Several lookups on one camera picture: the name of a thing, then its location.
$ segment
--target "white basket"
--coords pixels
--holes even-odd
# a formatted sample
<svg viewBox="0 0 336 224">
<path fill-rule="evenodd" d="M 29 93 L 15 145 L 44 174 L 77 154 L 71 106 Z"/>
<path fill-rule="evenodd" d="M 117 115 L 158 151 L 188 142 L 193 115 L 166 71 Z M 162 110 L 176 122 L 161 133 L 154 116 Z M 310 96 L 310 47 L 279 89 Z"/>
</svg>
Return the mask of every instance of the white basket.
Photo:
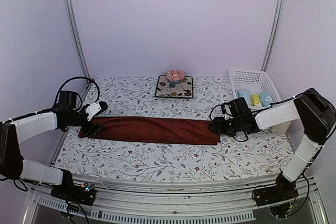
<svg viewBox="0 0 336 224">
<path fill-rule="evenodd" d="M 270 93 L 273 102 L 281 101 L 281 97 L 274 83 L 268 73 L 263 71 L 245 71 L 245 70 L 233 70 L 229 69 L 229 76 L 232 85 L 232 91 L 234 98 L 238 98 L 237 90 L 241 88 L 246 88 L 251 94 L 262 93 L 267 91 Z M 251 106 L 248 104 L 251 110 L 260 110 L 266 107 Z"/>
</svg>

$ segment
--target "floral tablecloth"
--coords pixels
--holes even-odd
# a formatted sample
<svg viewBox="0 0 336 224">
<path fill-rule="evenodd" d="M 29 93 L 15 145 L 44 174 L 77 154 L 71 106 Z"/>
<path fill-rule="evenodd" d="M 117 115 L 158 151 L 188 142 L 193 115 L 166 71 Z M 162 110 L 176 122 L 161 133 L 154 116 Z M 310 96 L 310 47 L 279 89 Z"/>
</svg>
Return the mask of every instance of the floral tablecloth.
<svg viewBox="0 0 336 224">
<path fill-rule="evenodd" d="M 101 116 L 208 120 L 214 105 L 233 99 L 230 80 L 223 77 L 194 77 L 193 99 L 156 98 L 157 77 L 96 82 L 100 100 L 109 105 Z M 96 95 L 91 87 L 85 104 Z M 221 136 L 216 146 L 95 140 L 78 138 L 78 131 L 69 130 L 55 167 L 100 178 L 172 183 L 242 179 L 278 173 L 293 154 L 286 135 L 268 131 L 250 135 L 245 143 Z"/>
</svg>

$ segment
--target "metal base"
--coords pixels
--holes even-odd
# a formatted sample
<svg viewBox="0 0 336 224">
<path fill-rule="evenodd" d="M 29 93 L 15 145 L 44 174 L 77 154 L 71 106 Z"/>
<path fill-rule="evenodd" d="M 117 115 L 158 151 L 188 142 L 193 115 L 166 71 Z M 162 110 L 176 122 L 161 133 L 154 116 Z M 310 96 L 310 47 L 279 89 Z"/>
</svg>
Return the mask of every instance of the metal base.
<svg viewBox="0 0 336 224">
<path fill-rule="evenodd" d="M 96 198 L 96 191 L 94 189 L 88 192 L 83 191 L 83 190 L 80 190 L 80 191 L 82 192 L 81 194 L 75 193 L 73 195 L 71 194 L 70 195 L 67 194 L 67 195 L 69 195 L 73 200 L 75 200 L 76 202 L 82 205 L 93 206 L 93 203 Z M 62 191 L 59 191 L 57 189 L 53 189 L 50 195 L 55 198 L 73 201 L 73 200 L 70 200 L 69 197 L 65 196 Z"/>
<path fill-rule="evenodd" d="M 294 199 L 299 196 L 298 190 L 292 188 L 286 192 L 279 191 L 278 186 L 264 187 L 253 191 L 253 199 L 257 206 L 264 206 L 289 199 Z"/>
<path fill-rule="evenodd" d="M 88 181 L 89 177 L 76 175 L 76 178 L 85 178 L 77 181 L 77 185 Z M 277 223 L 278 220 L 269 212 L 271 207 L 257 207 L 251 199 L 251 193 L 256 186 L 270 186 L 274 176 L 258 177 L 253 179 L 240 179 L 214 183 L 139 183 L 119 180 L 101 179 L 97 184 L 96 200 L 92 207 L 82 205 L 89 219 L 103 221 L 104 223 L 152 223 L 152 224 L 179 224 L 179 223 L 248 223 L 257 219 L 258 223 Z M 292 223 L 318 223 L 327 224 L 326 213 L 313 178 L 309 178 L 311 191 L 307 207 L 299 214 L 291 217 Z M 296 187 L 299 191 L 298 203 L 303 201 L 307 193 L 307 182 L 298 179 Z M 58 211 L 67 212 L 67 204 L 60 199 L 50 196 L 50 189 L 38 186 L 32 191 L 33 196 L 25 212 L 24 224 L 45 223 L 46 215 L 50 224 L 59 224 Z M 52 208 L 56 215 L 51 217 L 44 207 Z M 70 211 L 85 223 L 81 211 Z M 40 222 L 35 217 L 41 216 Z"/>
</svg>

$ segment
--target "pink object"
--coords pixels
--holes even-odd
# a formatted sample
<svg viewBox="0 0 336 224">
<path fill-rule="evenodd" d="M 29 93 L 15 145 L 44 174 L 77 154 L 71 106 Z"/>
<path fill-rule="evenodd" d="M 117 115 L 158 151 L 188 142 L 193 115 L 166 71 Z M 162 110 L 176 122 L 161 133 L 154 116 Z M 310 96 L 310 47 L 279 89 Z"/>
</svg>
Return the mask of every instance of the pink object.
<svg viewBox="0 0 336 224">
<path fill-rule="evenodd" d="M 170 82 L 182 81 L 184 77 L 185 74 L 182 70 L 173 69 L 166 72 L 166 78 Z"/>
</svg>

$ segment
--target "red towel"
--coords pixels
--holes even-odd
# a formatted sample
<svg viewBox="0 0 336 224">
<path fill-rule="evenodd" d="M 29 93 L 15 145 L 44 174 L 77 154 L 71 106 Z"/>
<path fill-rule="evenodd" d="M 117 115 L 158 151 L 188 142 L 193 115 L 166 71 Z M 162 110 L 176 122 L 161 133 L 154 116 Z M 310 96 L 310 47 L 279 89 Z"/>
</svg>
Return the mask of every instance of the red towel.
<svg viewBox="0 0 336 224">
<path fill-rule="evenodd" d="M 93 123 L 106 127 L 93 137 L 97 139 L 160 144 L 216 145 L 219 142 L 219 135 L 208 129 L 210 121 L 124 116 L 97 117 Z M 79 137 L 86 135 L 81 131 Z"/>
</svg>

